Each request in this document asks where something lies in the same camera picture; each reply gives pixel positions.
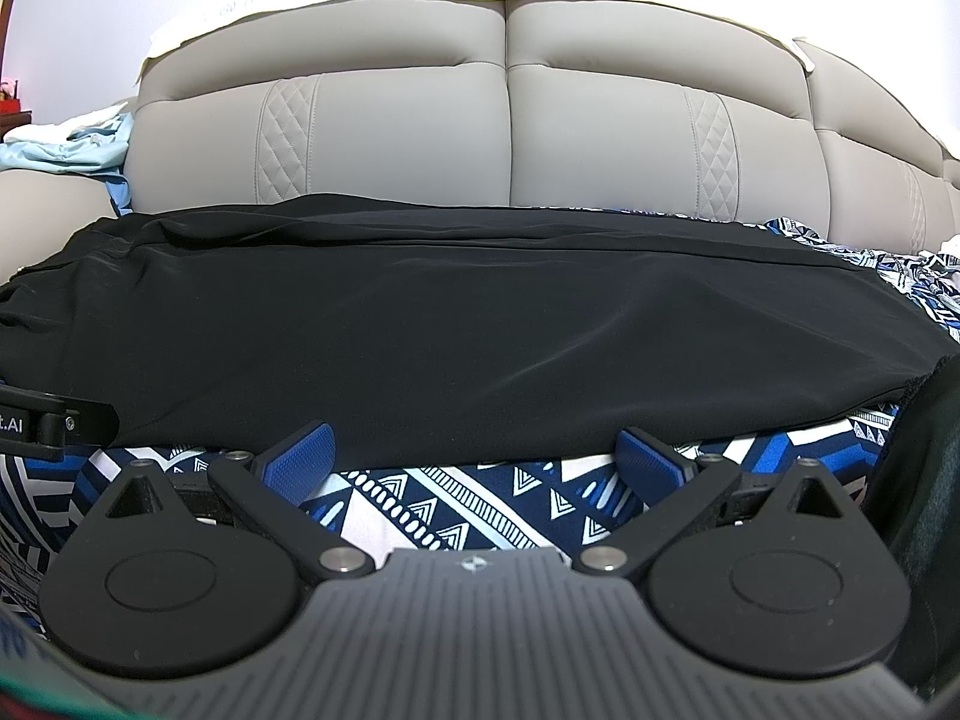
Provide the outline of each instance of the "black fabric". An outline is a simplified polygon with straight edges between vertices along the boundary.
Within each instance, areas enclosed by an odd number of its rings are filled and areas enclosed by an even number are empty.
[[[890,667],[932,697],[960,674],[960,356],[911,386],[863,512],[910,583]]]
[[[802,426],[955,350],[861,269],[738,224],[306,196],[101,220],[0,289],[0,377],[106,400],[117,445],[338,469]]]

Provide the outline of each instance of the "silver bolt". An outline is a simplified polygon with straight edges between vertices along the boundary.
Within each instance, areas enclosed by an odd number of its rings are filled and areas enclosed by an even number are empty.
[[[362,568],[367,557],[356,547],[330,547],[320,555],[320,565],[328,571],[347,574]]]
[[[587,547],[580,552],[580,562],[594,571],[616,571],[627,562],[627,553],[616,547]]]

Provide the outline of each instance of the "blue patterned fabric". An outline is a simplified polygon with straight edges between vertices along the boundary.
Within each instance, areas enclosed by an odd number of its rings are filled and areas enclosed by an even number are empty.
[[[766,227],[876,268],[960,341],[960,290],[950,280],[960,272],[960,258],[846,250],[785,218]],[[864,487],[895,415],[895,405],[881,404],[805,430],[703,440],[676,450],[691,459],[698,453],[720,453],[759,473],[783,470],[800,456],[813,457],[856,493]],[[178,446],[74,447],[62,463],[0,456],[0,603],[42,632],[37,588],[43,572],[120,469],[145,458],[171,474],[202,471],[216,454]],[[301,509],[382,565],[397,548],[523,549],[552,544],[568,557],[635,517],[643,505],[620,480],[613,457],[599,455],[332,474],[307,495]]]

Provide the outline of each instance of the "screw head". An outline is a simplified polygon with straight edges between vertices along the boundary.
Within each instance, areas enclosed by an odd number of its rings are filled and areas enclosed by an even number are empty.
[[[460,567],[462,567],[464,571],[469,571],[472,574],[483,571],[488,565],[490,564],[479,555],[470,555],[470,557],[464,557],[460,561]]]
[[[328,571],[347,574],[362,568],[366,556],[356,547],[330,547],[320,555],[320,565]]]
[[[587,547],[580,552],[580,562],[594,571],[616,571],[627,562],[627,553],[617,547]]]

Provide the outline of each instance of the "gray leather sofa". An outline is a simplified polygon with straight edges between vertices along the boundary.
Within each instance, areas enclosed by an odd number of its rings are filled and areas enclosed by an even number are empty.
[[[853,65],[627,1],[345,0],[155,60],[125,172],[143,213],[305,193],[788,215],[910,253],[960,229],[960,162]],[[0,279],[112,215],[78,176],[0,173]]]

